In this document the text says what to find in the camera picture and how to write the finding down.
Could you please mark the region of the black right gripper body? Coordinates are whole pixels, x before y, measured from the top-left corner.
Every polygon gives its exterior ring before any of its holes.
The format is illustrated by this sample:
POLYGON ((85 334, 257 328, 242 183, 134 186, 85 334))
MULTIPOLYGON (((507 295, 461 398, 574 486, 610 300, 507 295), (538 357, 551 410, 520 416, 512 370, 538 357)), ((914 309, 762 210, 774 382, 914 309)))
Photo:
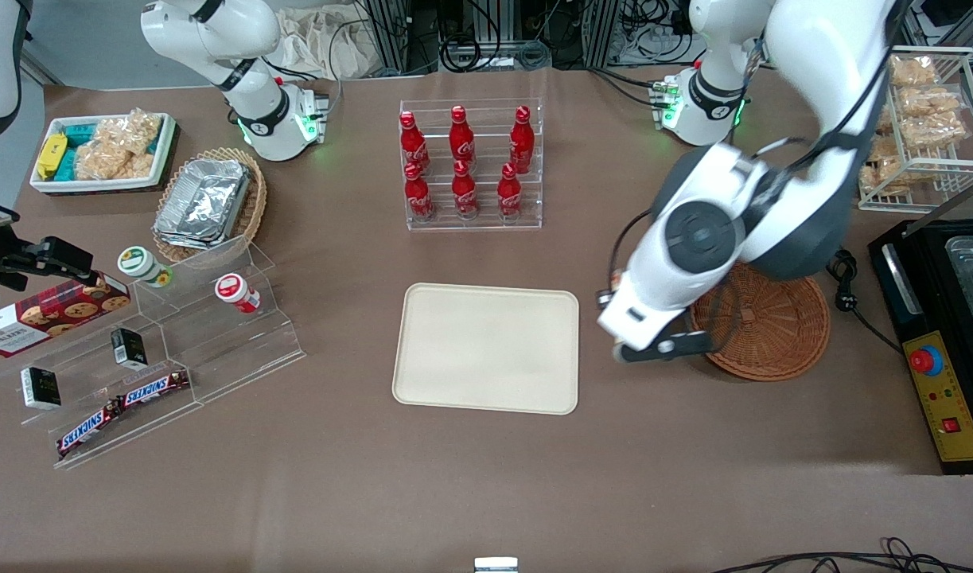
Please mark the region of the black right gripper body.
POLYGON ((21 239, 0 239, 0 284, 22 291, 27 286, 25 272, 36 266, 37 244, 21 239))

